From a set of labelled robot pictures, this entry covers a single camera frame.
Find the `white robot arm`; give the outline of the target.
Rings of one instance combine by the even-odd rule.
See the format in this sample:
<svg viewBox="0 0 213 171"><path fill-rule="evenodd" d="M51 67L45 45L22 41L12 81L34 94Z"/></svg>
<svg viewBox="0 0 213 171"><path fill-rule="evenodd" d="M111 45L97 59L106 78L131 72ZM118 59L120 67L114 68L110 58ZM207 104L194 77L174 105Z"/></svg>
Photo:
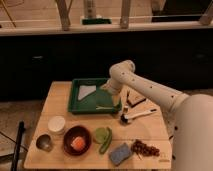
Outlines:
<svg viewBox="0 0 213 171"><path fill-rule="evenodd" d="M103 88L115 104L126 85L175 115L172 171L213 171L213 96L188 95L138 76L131 60L112 65L109 75Z"/></svg>

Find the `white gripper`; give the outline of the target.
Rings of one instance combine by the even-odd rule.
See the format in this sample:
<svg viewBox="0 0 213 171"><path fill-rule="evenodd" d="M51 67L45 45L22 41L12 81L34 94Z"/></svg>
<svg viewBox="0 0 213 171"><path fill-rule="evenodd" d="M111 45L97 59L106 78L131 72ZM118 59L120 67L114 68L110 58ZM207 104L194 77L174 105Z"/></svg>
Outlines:
<svg viewBox="0 0 213 171"><path fill-rule="evenodd" d="M109 79L101 86L101 88L108 91L111 95L118 95L121 92L123 85L113 79Z"/></svg>

